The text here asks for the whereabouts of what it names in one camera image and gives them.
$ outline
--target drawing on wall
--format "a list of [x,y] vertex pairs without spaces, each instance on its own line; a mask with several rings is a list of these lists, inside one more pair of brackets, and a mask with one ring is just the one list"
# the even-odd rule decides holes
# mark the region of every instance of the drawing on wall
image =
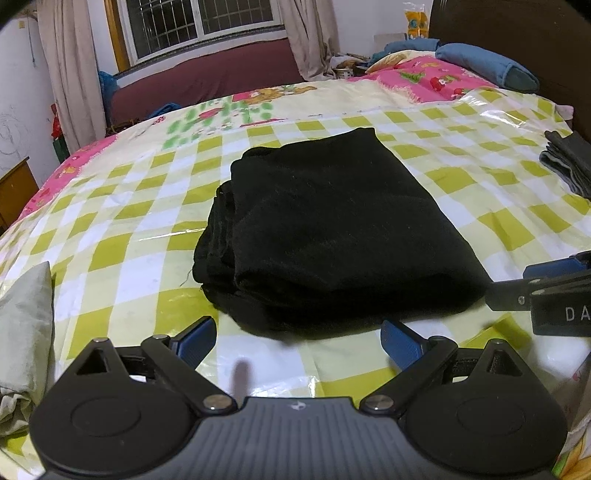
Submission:
[[0,113],[0,171],[8,171],[27,156],[29,131],[15,115]]

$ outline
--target metal bolt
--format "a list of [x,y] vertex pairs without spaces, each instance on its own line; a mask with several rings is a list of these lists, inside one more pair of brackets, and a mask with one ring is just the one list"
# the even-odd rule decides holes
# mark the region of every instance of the metal bolt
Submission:
[[232,399],[223,394],[209,395],[203,400],[203,405],[211,411],[226,410],[232,406]]
[[373,411],[384,411],[394,406],[394,400],[387,395],[372,395],[365,400],[365,406]]

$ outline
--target windowsill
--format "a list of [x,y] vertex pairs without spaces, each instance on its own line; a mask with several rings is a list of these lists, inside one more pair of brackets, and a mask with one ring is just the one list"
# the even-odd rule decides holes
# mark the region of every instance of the windowsill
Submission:
[[187,45],[185,47],[180,47],[176,50],[163,53],[162,55],[158,55],[157,57],[152,57],[149,60],[142,61],[127,70],[117,73],[116,75],[114,75],[114,77],[117,80],[123,79],[127,75],[139,72],[140,70],[142,70],[150,65],[154,65],[154,64],[159,63],[163,60],[173,58],[179,54],[186,53],[186,52],[193,51],[193,50],[198,50],[199,48],[206,47],[209,45],[214,45],[216,43],[222,43],[222,42],[225,42],[228,40],[233,40],[235,38],[250,37],[252,35],[257,35],[257,34],[261,34],[261,33],[279,32],[279,31],[283,31],[283,30],[285,30],[285,27],[283,25],[274,25],[272,27],[253,28],[252,30],[231,33],[228,35],[223,35],[221,37],[211,38],[209,40],[202,40],[202,41]]

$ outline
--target maroon sofa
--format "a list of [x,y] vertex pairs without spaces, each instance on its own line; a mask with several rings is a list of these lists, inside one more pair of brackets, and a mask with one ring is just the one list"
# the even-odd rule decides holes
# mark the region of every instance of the maroon sofa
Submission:
[[289,41],[262,41],[184,61],[117,90],[114,125],[144,119],[166,103],[183,107],[234,93],[303,82]]

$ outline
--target plastic bag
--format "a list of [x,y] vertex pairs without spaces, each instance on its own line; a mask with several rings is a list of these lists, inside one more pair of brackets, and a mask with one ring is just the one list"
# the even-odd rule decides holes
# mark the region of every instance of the plastic bag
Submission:
[[408,38],[428,38],[429,19],[424,4],[403,3],[404,15],[408,21]]

